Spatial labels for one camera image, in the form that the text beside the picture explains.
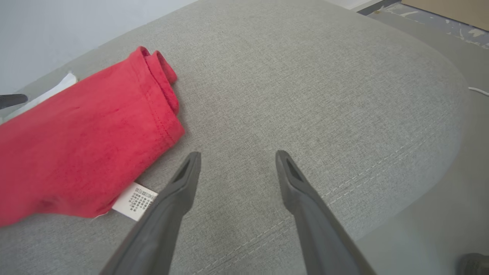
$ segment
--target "gray cushion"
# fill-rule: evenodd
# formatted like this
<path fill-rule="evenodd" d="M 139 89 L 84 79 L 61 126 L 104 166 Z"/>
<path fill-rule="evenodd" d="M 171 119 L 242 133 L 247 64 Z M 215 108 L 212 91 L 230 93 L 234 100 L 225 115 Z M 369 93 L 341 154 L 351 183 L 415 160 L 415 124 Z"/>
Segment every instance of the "gray cushion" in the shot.
<path fill-rule="evenodd" d="M 138 182 L 160 191 L 202 152 L 171 272 L 304 273 L 274 154 L 287 150 L 358 239 L 429 190 L 457 154 L 467 84 L 420 41 L 321 0 L 200 0 L 130 31 L 27 86 L 85 78 L 138 45 L 179 76 L 185 136 Z M 0 229 L 0 267 L 94 274 L 134 221 L 34 215 Z"/>

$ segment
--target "white cable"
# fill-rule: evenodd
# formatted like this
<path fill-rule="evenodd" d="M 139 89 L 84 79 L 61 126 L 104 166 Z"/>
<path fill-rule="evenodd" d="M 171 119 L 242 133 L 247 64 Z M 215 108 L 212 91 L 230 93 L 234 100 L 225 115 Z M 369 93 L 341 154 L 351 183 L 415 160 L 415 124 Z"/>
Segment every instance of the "white cable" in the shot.
<path fill-rule="evenodd" d="M 485 95 L 489 96 L 489 92 L 483 91 L 481 89 L 474 88 L 474 87 L 469 87 L 468 89 L 472 90 L 472 91 L 480 92 L 481 94 L 485 94 Z"/>

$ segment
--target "red fabric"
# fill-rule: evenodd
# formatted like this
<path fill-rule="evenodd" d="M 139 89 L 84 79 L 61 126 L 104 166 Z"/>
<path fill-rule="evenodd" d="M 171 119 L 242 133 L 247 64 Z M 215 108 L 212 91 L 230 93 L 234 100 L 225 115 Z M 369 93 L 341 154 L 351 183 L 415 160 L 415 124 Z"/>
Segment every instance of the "red fabric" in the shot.
<path fill-rule="evenodd" d="M 0 125 L 0 226 L 36 212 L 109 211 L 184 134 L 170 86 L 176 80 L 158 51 L 139 47 Z"/>

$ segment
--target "wall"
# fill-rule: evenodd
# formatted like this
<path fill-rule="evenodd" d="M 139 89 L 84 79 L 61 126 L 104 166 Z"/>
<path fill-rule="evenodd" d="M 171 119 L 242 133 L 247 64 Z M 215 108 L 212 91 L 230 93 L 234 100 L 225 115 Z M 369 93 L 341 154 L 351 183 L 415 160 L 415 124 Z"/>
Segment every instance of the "wall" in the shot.
<path fill-rule="evenodd" d="M 0 94 L 196 0 L 0 2 Z M 366 0 L 331 0 L 349 8 Z"/>

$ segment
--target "red cloth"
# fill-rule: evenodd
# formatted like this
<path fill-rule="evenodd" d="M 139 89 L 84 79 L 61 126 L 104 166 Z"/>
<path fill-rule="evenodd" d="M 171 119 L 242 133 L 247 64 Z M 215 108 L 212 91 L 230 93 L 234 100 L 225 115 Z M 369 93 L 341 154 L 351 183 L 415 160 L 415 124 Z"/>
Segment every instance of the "red cloth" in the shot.
<path fill-rule="evenodd" d="M 130 56 L 0 125 L 0 226 L 93 218 L 184 134 L 163 56 Z"/>

